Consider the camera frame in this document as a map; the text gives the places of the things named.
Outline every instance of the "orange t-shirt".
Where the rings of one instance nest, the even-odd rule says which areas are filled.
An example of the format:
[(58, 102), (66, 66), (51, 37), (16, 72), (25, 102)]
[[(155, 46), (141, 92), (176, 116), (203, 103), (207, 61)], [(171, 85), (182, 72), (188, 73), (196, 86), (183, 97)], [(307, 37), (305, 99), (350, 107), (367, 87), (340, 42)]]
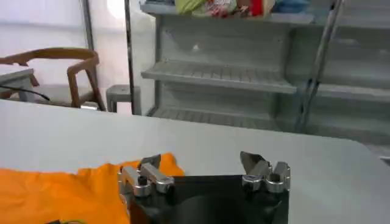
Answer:
[[(76, 175), (0, 169), (0, 223), (81, 220), (88, 224), (128, 224), (117, 173), (121, 166), (136, 168), (138, 163), (104, 164), (96, 169), (80, 169)], [(160, 171), (170, 176), (184, 175), (170, 153), (161, 156)]]

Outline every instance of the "white table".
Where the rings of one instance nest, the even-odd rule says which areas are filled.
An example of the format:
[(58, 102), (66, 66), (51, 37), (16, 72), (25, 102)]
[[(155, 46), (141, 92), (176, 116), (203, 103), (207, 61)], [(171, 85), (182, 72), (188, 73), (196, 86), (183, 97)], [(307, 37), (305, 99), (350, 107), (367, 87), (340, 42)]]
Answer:
[[(19, 65), (0, 65), (0, 85), (32, 90), (30, 75), (34, 73), (32, 68)], [(6, 88), (0, 88), (0, 93), (9, 91)], [(34, 94), (19, 91), (19, 98), (25, 102), (34, 102)]]
[(291, 166), (292, 224), (389, 223), (390, 168), (342, 139), (0, 100), (0, 166), (76, 172), (172, 152), (187, 175), (242, 174), (239, 152)]

